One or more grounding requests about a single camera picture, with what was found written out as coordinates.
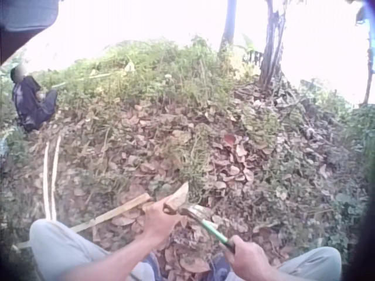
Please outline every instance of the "sky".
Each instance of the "sky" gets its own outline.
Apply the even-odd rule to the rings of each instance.
[[[362,102],[368,26],[355,26],[359,7],[344,0],[289,6],[282,69],[290,81],[325,78],[348,101]],[[226,8],[227,0],[65,0],[55,24],[29,42],[26,67],[63,69],[124,40],[164,37],[184,45],[198,34],[218,49]],[[263,52],[266,30],[265,0],[237,0],[234,44],[244,44],[244,33]]]

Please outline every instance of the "crouching person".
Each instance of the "crouching person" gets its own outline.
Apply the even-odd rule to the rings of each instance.
[[[39,100],[41,87],[32,76],[25,76],[25,69],[18,65],[11,70],[15,83],[12,101],[15,103],[19,123],[26,132],[38,130],[55,112],[57,91],[50,90],[44,99]]]

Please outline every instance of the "trousers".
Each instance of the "trousers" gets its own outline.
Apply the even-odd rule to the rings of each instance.
[[[100,261],[110,254],[62,223],[45,219],[32,224],[29,245],[45,281],[57,280],[77,266]],[[286,261],[279,270],[309,280],[338,281],[341,276],[341,256],[335,248],[321,247]],[[146,262],[138,263],[132,274],[144,281],[155,281],[152,266]],[[230,272],[225,279],[240,280],[234,272]]]

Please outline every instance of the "green tool handle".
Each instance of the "green tool handle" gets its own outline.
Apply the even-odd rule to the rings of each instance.
[[[202,226],[205,230],[208,231],[209,234],[214,235],[222,244],[224,244],[229,251],[232,253],[235,253],[234,250],[234,244],[228,240],[221,232],[218,232],[216,229],[212,227],[210,223],[208,223],[206,220],[201,220]]]

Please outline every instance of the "shoe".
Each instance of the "shoe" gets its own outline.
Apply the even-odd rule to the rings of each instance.
[[[143,262],[148,263],[152,267],[152,271],[154,272],[155,281],[163,281],[162,274],[160,272],[160,267],[158,263],[158,258],[155,256],[153,252],[151,252]]]
[[[213,257],[210,267],[206,281],[224,281],[230,272],[230,265],[222,253]]]

